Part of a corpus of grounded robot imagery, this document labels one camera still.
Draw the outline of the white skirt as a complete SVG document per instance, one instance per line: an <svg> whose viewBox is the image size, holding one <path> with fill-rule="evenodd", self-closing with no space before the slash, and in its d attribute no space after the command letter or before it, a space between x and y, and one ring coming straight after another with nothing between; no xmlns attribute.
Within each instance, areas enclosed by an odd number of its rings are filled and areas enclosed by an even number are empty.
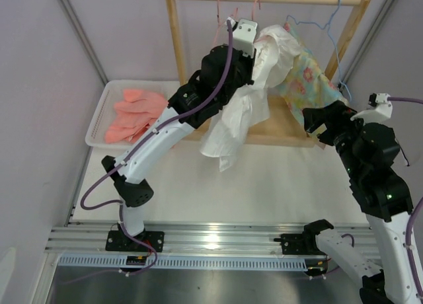
<svg viewBox="0 0 423 304"><path fill-rule="evenodd" d="M277 24L262 29L254 47L254 84L235 91L229 103L211 119L202 138L200 153L218 158L221 172L236 162L249 128L269 119L268 89L285 80L293 68L294 59L301 52L299 42Z"/></svg>

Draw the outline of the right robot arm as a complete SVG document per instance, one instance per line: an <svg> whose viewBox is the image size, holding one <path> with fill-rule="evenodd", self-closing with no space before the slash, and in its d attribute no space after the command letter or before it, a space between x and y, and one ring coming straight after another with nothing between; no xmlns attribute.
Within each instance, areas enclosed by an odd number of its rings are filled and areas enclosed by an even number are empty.
<svg viewBox="0 0 423 304"><path fill-rule="evenodd" d="M392 106L388 100L372 105L356 112L337 100L302 113L305 131L336 149L373 231L381 265L344 242L324 219L305 227L301 244L309 253L321 251L332 258L358 285L362 303L421 303L422 265L413 225L422 206L413 205L408 185L392 168L401 147L393 129L381 123Z"/></svg>

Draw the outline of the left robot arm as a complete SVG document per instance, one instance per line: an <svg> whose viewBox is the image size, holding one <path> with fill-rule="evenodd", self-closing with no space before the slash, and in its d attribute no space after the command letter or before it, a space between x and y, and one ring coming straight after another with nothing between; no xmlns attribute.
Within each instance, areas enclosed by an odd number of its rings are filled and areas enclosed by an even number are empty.
<svg viewBox="0 0 423 304"><path fill-rule="evenodd" d="M142 207L154 195L145 177L156 162L181 139L219 113L235 91L253 84L255 48L252 44L214 47L202 59L187 84L169 99L156 122L119 157L105 156L101 163L123 201L120 218L126 228L120 243L130 251L143 244Z"/></svg>

